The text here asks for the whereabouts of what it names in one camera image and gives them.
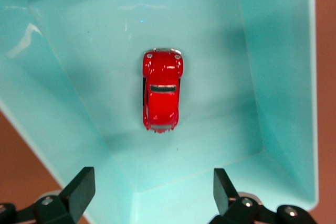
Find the screw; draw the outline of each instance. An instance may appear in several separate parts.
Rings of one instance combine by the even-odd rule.
[[[247,207],[253,206],[253,203],[249,198],[244,198],[241,202]]]
[[[3,213],[6,210],[7,210],[7,208],[5,208],[4,205],[0,205],[0,214]]]
[[[53,202],[54,200],[50,197],[50,196],[48,196],[48,197],[46,197],[44,200],[42,200],[42,205],[48,205],[48,204],[50,204],[51,202]]]
[[[289,215],[293,216],[293,217],[298,215],[298,212],[290,206],[285,208],[285,212],[288,213]]]

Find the silver screw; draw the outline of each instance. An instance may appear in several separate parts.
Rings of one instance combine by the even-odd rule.
[[[5,208],[4,205],[0,205],[0,214],[4,211],[6,211],[7,208]]]
[[[293,216],[293,217],[298,215],[298,212],[290,206],[285,208],[285,212],[288,213],[289,215]]]
[[[241,202],[247,207],[253,206],[253,203],[249,198],[244,198]]]
[[[48,205],[48,204],[50,204],[51,202],[53,202],[54,200],[50,197],[50,196],[48,196],[48,197],[46,197],[44,200],[42,200],[42,205]]]

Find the turquoise plastic bin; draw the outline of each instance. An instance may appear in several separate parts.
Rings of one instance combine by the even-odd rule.
[[[0,0],[0,30],[1,110],[61,185],[95,167],[91,223],[208,223],[215,167],[271,210],[317,203],[314,0]],[[184,57],[165,134],[153,47]]]

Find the toy car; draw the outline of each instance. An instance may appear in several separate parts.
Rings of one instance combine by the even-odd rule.
[[[163,133],[179,122],[178,107],[183,59],[176,49],[154,48],[143,56],[143,124]]]

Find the red toy car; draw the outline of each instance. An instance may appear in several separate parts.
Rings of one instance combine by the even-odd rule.
[[[143,124],[147,130],[173,130],[179,120],[180,82],[183,74],[181,52],[160,48],[143,56]]]

